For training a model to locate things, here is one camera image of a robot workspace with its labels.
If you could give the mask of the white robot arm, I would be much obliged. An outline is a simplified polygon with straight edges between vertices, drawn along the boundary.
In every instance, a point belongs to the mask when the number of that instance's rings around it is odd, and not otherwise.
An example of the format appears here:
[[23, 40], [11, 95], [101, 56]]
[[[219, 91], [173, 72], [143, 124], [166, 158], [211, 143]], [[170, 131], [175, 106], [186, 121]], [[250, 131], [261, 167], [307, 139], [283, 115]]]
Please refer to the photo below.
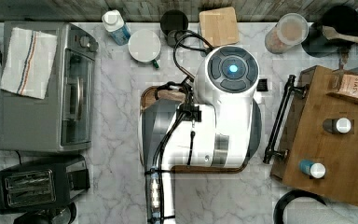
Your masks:
[[259, 65], [250, 52], [223, 46], [207, 54], [196, 75], [156, 88], [179, 91], [185, 99], [156, 97], [140, 113], [147, 224], [175, 224], [174, 167], [236, 169], [252, 157], [260, 141], [258, 80]]

